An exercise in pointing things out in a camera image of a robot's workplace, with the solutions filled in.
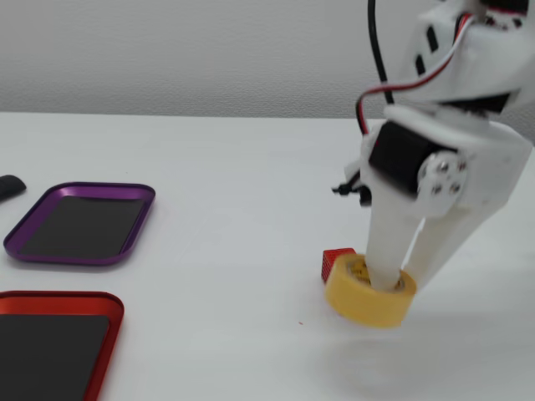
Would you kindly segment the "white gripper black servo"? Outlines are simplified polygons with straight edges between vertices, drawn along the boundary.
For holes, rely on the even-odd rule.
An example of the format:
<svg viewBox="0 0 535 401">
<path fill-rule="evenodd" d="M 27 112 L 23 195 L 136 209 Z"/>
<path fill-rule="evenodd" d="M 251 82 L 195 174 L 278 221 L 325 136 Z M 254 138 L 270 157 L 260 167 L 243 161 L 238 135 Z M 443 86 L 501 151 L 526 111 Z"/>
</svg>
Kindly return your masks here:
<svg viewBox="0 0 535 401">
<path fill-rule="evenodd" d="M 420 292 L 508 200 L 532 146 L 510 127 L 453 108 L 385 108 L 364 135 L 361 180 L 372 194 L 365 262 L 389 291 L 405 272 Z"/>
</svg>

